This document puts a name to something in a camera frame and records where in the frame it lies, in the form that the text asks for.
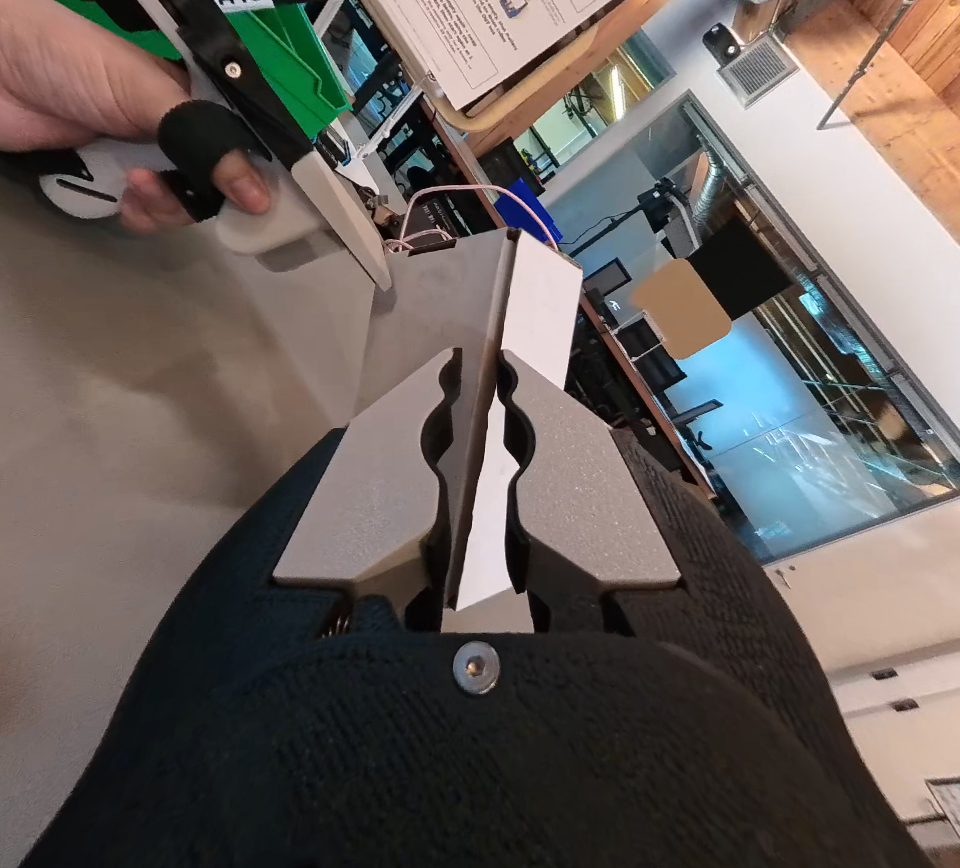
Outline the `white paper notice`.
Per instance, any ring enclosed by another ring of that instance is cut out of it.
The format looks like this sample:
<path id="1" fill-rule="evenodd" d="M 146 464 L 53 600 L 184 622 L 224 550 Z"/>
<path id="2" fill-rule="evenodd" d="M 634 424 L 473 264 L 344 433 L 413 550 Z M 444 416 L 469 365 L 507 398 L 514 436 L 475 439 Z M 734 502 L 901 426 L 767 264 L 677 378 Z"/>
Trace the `white paper notice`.
<path id="1" fill-rule="evenodd" d="M 959 776 L 929 778 L 925 783 L 942 816 L 959 838 Z"/>

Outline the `white cardboard box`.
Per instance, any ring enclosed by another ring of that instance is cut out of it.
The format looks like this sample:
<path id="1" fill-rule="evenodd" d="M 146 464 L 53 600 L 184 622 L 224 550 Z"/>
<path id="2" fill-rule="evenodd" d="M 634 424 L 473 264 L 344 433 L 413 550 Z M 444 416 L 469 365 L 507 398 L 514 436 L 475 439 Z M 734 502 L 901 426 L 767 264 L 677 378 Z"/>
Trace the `white cardboard box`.
<path id="1" fill-rule="evenodd" d="M 498 362 L 511 351 L 563 388 L 582 270 L 515 229 L 387 256 L 391 287 L 376 290 L 354 413 L 388 394 L 442 349 L 460 348 L 453 441 L 438 465 L 452 533 L 448 605 L 484 602 L 510 587 L 505 539 L 510 480 Z"/>

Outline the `wall vent grille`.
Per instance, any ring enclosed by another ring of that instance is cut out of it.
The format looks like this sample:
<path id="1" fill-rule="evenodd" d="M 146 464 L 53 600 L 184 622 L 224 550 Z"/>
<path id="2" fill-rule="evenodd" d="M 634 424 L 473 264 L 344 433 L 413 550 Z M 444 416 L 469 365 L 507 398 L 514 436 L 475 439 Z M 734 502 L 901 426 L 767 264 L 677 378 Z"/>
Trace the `wall vent grille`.
<path id="1" fill-rule="evenodd" d="M 744 47 L 740 54 L 717 71 L 738 105 L 749 109 L 800 69 L 784 45 L 765 33 Z"/>

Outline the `green plastic bin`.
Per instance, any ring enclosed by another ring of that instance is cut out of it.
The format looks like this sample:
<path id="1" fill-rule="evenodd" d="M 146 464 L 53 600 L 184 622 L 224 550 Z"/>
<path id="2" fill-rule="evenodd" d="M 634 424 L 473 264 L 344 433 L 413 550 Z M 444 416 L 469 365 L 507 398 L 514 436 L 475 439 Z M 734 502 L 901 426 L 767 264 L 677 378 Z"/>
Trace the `green plastic bin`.
<path id="1" fill-rule="evenodd" d="M 146 52 L 181 61 L 174 46 L 157 30 L 126 32 L 95 3 L 54 1 Z M 310 139 L 350 107 L 349 96 L 301 7 L 230 13 L 227 18 L 270 87 Z"/>

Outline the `blue plastic bin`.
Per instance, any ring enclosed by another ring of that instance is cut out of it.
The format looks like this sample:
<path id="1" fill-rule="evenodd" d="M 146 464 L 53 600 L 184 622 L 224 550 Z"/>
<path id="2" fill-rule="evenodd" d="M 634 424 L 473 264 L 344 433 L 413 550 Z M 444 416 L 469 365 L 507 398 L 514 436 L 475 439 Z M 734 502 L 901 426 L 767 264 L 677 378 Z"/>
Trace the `blue plastic bin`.
<path id="1" fill-rule="evenodd" d="M 510 228 L 526 231 L 542 240 L 545 237 L 543 226 L 546 226 L 555 241 L 561 237 L 551 215 L 522 178 L 509 185 L 506 194 L 498 194 L 494 207 Z"/>

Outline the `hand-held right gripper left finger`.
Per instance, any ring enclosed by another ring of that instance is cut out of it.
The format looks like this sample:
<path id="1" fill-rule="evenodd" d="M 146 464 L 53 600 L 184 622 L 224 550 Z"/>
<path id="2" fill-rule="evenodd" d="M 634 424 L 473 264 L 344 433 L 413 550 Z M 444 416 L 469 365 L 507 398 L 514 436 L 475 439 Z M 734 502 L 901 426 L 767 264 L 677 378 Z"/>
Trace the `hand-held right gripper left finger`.
<path id="1" fill-rule="evenodd" d="M 448 347 L 355 416 L 287 542 L 283 586 L 442 602 L 450 565 L 448 483 L 460 350 Z"/>

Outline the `person's left hand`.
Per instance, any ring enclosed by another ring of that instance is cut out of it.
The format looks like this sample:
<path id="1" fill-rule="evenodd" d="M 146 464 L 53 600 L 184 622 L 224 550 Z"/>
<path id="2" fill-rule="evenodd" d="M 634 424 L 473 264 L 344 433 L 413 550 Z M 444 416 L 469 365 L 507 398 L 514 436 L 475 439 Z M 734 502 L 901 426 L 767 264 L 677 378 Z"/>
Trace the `person's left hand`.
<path id="1" fill-rule="evenodd" d="M 101 137 L 154 142 L 162 119 L 188 100 L 182 69 L 55 0 L 1 0 L 2 152 L 76 149 Z M 268 187 L 244 152 L 226 154 L 210 177 L 247 213 L 270 209 Z M 118 214 L 138 234 L 194 223 L 147 169 L 127 174 Z"/>

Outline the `white cabinet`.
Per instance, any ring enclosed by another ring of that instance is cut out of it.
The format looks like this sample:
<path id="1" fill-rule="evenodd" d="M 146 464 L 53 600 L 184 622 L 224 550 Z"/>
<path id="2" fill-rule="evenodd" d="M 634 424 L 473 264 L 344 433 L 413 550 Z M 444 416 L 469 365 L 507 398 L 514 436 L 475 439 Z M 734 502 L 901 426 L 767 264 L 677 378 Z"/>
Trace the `white cabinet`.
<path id="1" fill-rule="evenodd" d="M 947 831 L 926 781 L 959 773 L 958 499 L 765 571 L 895 813 Z"/>

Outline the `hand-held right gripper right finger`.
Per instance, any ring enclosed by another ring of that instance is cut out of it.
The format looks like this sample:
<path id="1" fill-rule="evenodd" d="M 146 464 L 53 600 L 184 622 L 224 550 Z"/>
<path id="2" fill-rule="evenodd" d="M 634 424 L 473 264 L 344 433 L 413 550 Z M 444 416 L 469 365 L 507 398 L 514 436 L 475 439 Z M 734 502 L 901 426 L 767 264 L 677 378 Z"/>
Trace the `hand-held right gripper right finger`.
<path id="1" fill-rule="evenodd" d="M 602 596 L 681 574 L 611 430 L 510 350 L 498 362 L 503 442 L 516 462 L 505 550 L 517 593 Z"/>

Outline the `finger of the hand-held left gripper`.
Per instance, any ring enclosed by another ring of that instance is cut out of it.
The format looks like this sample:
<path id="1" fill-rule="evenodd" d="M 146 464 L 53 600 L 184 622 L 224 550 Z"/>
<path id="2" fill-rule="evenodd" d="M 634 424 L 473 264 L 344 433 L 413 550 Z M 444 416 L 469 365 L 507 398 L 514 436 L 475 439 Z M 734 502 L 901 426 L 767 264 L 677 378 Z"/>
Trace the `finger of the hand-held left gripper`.
<path id="1" fill-rule="evenodd" d="M 297 161 L 291 168 L 291 177 L 374 284 L 382 291 L 390 290 L 392 278 L 382 237 L 363 206 L 347 190 L 345 180 L 317 152 Z"/>

